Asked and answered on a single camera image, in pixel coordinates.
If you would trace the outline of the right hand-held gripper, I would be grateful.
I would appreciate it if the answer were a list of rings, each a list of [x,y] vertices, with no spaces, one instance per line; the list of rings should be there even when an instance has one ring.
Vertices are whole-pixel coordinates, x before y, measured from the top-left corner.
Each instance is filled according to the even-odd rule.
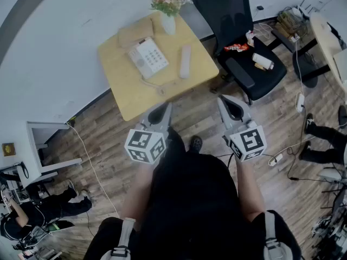
[[[223,135],[227,146],[235,154],[236,159],[244,162],[262,155],[267,148],[264,130],[262,126],[250,119],[249,106],[230,95],[220,95],[217,98],[217,104],[225,126],[232,126],[233,122],[246,122],[248,120],[237,129],[226,130]]]

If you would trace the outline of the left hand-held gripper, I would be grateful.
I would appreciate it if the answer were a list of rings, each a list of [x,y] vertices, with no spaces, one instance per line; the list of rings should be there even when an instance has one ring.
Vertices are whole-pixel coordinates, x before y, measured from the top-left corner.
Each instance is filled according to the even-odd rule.
[[[148,109],[134,129],[130,129],[124,148],[131,160],[156,163],[167,149],[172,103],[158,103]]]

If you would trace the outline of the person's left forearm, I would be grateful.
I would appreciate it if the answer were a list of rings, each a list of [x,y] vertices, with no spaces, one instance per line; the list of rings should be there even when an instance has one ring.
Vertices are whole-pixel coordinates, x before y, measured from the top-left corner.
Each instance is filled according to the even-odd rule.
[[[150,164],[140,164],[138,167],[121,208],[121,219],[142,220],[149,201],[154,169],[155,166]]]

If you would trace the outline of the person's right forearm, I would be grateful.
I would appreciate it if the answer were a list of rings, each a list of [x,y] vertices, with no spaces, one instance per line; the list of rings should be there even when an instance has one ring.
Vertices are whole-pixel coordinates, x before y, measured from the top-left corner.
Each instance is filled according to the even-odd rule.
[[[236,160],[237,191],[241,211],[245,218],[252,222],[266,211],[265,200],[256,182],[253,165]]]

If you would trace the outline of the light wooden table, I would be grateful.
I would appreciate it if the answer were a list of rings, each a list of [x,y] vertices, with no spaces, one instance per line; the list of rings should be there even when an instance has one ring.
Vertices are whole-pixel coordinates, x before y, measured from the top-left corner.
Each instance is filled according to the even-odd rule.
[[[164,31],[158,12],[148,17],[153,23],[153,40],[169,65],[148,79],[147,83],[141,82],[142,76],[131,61],[127,49],[118,44],[118,35],[113,35],[98,47],[104,73],[125,121],[219,74],[217,65],[180,15],[175,17],[176,33],[174,35],[168,35]],[[182,79],[179,71],[182,47],[185,45],[191,46],[190,75],[187,79]]]

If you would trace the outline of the person's black shoe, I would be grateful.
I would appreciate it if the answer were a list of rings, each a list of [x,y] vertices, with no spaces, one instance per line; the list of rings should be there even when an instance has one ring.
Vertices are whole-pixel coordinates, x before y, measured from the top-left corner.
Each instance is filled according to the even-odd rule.
[[[199,153],[203,145],[201,137],[194,135],[190,139],[189,151],[192,153]]]

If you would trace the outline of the white bottle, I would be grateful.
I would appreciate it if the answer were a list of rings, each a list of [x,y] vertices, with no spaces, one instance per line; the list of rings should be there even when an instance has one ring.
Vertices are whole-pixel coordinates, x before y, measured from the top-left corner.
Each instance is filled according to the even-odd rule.
[[[252,55],[252,60],[258,65],[262,66],[267,70],[272,70],[274,68],[274,62],[264,56],[261,56],[257,53]]]

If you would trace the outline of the white power strip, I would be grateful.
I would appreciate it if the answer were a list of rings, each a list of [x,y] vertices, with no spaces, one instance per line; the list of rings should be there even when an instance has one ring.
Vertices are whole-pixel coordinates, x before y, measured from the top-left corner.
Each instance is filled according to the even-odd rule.
[[[271,159],[268,162],[269,166],[275,166],[276,164],[278,164],[283,158],[283,155],[281,153],[275,155],[274,157],[271,157]]]
[[[304,109],[305,97],[302,93],[298,93],[295,97],[295,108],[298,113],[301,113]]]

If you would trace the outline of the red snack packet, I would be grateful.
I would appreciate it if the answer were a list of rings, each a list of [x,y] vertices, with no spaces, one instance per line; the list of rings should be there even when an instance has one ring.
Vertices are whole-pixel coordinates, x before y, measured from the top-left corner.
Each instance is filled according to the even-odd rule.
[[[243,52],[243,51],[247,51],[249,49],[249,45],[247,43],[245,43],[245,44],[233,44],[233,45],[226,46],[223,49],[224,49],[224,51]]]

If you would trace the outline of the person's black clothing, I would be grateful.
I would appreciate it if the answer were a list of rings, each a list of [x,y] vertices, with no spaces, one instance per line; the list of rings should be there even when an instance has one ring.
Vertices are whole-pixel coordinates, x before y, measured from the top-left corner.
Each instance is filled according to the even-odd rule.
[[[168,132],[142,220],[105,219],[83,260],[301,260],[281,215],[266,209],[248,221],[225,163]]]

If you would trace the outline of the brown paper envelope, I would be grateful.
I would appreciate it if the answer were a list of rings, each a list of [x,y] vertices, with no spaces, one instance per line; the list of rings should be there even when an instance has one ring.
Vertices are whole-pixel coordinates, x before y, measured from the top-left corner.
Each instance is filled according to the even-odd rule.
[[[119,29],[117,35],[120,47],[131,47],[143,39],[154,35],[152,20],[149,17],[142,18],[128,27]]]

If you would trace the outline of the white ribbed vase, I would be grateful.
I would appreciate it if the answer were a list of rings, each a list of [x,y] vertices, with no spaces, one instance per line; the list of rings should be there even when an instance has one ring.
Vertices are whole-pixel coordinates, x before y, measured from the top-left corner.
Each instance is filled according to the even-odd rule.
[[[176,33],[176,23],[174,16],[169,16],[163,12],[160,12],[160,20],[164,31],[168,35],[174,35]]]

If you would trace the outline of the white router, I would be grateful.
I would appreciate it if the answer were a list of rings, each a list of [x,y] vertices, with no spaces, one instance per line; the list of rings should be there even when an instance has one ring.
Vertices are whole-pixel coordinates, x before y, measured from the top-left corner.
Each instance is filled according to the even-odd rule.
[[[308,20],[315,9],[312,4],[307,4],[305,0],[302,0],[301,3],[292,8],[292,11],[295,16]]]

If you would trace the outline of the white desk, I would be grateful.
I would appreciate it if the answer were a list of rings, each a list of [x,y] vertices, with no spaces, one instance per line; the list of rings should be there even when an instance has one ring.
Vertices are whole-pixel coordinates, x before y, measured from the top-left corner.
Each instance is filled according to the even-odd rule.
[[[58,129],[58,130],[68,130],[70,126],[66,123],[42,123],[42,122],[28,122],[27,121],[27,133],[30,143],[30,148],[32,150],[32,154],[34,156],[34,164],[31,166],[25,165],[27,168],[27,175],[23,173],[22,184],[24,187],[28,185],[40,181],[43,179],[42,174],[51,174],[58,171],[61,168],[69,167],[72,165],[77,165],[82,163],[81,158],[72,159],[68,161],[59,162],[57,164],[52,164],[48,166],[42,166],[39,154],[37,152],[38,145],[35,143],[35,138],[33,134],[33,129]]]

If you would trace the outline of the brown picture frame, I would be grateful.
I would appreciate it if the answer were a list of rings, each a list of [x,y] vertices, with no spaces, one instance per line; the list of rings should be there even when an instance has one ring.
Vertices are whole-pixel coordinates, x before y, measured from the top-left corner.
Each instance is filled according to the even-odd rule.
[[[2,144],[2,151],[3,151],[3,155],[5,157],[16,155],[16,150],[15,150],[14,143]]]

